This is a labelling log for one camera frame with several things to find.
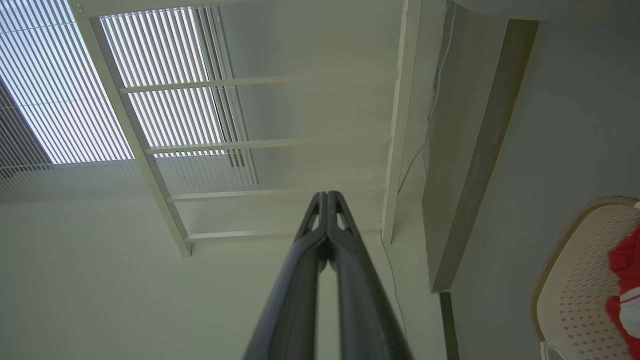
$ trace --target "white wall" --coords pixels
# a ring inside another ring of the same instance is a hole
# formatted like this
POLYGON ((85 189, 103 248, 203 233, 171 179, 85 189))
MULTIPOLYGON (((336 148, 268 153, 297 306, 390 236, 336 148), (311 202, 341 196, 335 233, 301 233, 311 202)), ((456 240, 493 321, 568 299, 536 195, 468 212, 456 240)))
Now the white wall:
MULTIPOLYGON (((291 244, 204 241, 183 259, 148 198, 5 204, 0 240, 0 358, 52 360, 240 358, 291 244)), ((332 270, 320 289, 318 358, 335 359, 332 270)))
POLYGON ((640 32, 541 24, 451 288, 460 358, 540 358, 538 275, 585 203, 640 197, 640 32))
MULTIPOLYGON (((383 191, 345 192, 343 195, 360 229, 380 229, 383 191)), ((298 230, 310 199, 309 194, 221 199, 185 202, 178 204, 178 210, 187 232, 192 234, 245 230, 285 231, 283 233, 287 234, 298 230)))
POLYGON ((429 292, 420 200, 426 174, 416 161, 398 195, 394 236, 387 251, 396 276, 408 341, 416 359, 446 359, 440 296, 429 292))
MULTIPOLYGON (((498 64, 507 19, 490 17, 457 6, 451 46, 442 68, 440 95, 431 116, 424 152, 429 175, 422 198, 429 282, 433 286, 452 231, 467 170, 476 147, 498 64)), ((445 34, 440 52, 447 49, 445 34)))

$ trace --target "red fabric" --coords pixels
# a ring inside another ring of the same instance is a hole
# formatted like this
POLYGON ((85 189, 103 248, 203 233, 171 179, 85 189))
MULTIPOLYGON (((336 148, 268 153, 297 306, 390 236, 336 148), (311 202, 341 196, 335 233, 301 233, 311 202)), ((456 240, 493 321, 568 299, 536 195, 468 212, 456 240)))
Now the red fabric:
POLYGON ((607 311, 609 318, 611 318, 611 321, 616 324, 622 338, 627 343, 629 356, 633 360, 640 360, 640 339, 627 334, 625 328, 622 327, 622 323, 620 322, 620 297, 612 296, 608 298, 604 308, 607 311))
MULTIPOLYGON (((609 252, 609 268, 620 279, 621 294, 640 287, 640 227, 609 252)), ((629 356, 640 360, 640 339, 629 335, 620 322, 620 297, 608 298, 605 310, 627 342, 629 356)))

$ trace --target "white beam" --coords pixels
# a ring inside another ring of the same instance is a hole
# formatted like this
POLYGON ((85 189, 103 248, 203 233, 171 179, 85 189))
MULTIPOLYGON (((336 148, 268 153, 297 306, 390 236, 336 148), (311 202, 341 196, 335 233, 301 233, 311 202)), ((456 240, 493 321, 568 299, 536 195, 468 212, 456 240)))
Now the white beam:
POLYGON ((293 147, 322 145, 336 142, 389 142, 392 137, 390 134, 347 134, 339 136, 326 136, 323 138, 298 138, 298 139, 273 139, 273 140, 249 140, 239 142, 223 142, 223 143, 201 143, 194 145, 175 145, 175 146, 157 146, 147 149, 147 154, 161 154, 164 152, 181 152, 181 151, 204 151, 204 150, 223 150, 223 149, 266 149, 270 147, 293 147))
POLYGON ((404 0, 400 27, 394 109, 391 118, 393 140, 387 160, 387 194, 382 207, 382 241, 391 244, 396 215, 397 189, 400 182, 404 136, 409 116, 409 100, 413 85, 413 67, 420 28, 422 0, 404 0))
POLYGON ((373 80, 390 80, 397 78, 396 69, 374 69, 374 70, 351 70, 342 72, 326 72, 318 74, 302 74, 290 76, 268 76, 263 78, 239 78, 227 80, 199 81, 193 83, 177 83, 149 86, 131 86, 120 87, 121 94, 129 94, 132 92, 149 92, 160 90, 176 90, 187 88, 204 88, 204 87, 221 87, 221 86, 240 86, 240 85, 259 85, 259 84, 280 84, 280 83, 299 83, 305 81, 345 81, 358 79, 373 80))
POLYGON ((158 10, 180 8, 183 6, 201 6, 220 3, 235 3, 246 0, 71 0, 71 9, 82 9, 85 17, 97 17, 116 15, 120 13, 140 12, 146 10, 158 10))
POLYGON ((151 190, 160 214, 162 214, 164 222, 175 244, 178 246, 180 254, 183 257, 188 257, 191 255, 191 244, 184 241, 187 232, 175 205, 165 201, 165 199, 169 197, 169 191, 153 159, 153 155, 145 154, 144 150, 148 148, 148 142, 140 128, 140 124, 137 120, 132 120, 132 118, 135 119, 135 111, 129 103, 128 98, 121 96, 118 91, 118 88, 122 86, 122 80, 113 63, 111 54, 108 53, 109 47, 106 44, 104 33, 99 23, 94 27, 90 19, 80 13, 78 8, 74 6, 73 1, 70 1, 69 4, 74 11, 74 17, 76 18, 84 44, 89 51, 104 91, 120 123, 122 133, 126 137, 129 147, 136 158, 140 172, 151 190), (101 46, 107 49, 105 53, 102 52, 101 46))
POLYGON ((336 186, 324 187, 324 188, 289 188, 289 189, 273 189, 273 190, 248 190, 240 192, 216 192, 216 193, 190 193, 184 195, 173 195, 168 202, 194 202, 194 201, 211 201, 222 199, 237 199, 237 198, 250 198, 250 197, 265 197, 265 196, 286 196, 286 195, 313 195, 321 191, 338 190, 341 193, 355 193, 355 192, 384 192, 387 189, 386 185, 361 185, 361 186, 336 186))
MULTIPOLYGON (((375 225, 372 227, 367 227, 365 229, 358 229, 360 234, 366 233, 378 233, 382 225, 375 225)), ((190 234, 187 236, 186 241, 193 242, 198 240, 220 240, 220 239, 229 239, 229 238, 256 238, 262 236, 296 236, 298 232, 298 228, 286 230, 286 231, 276 231, 276 230, 249 230, 249 231, 224 231, 220 233, 200 233, 200 234, 190 234)))

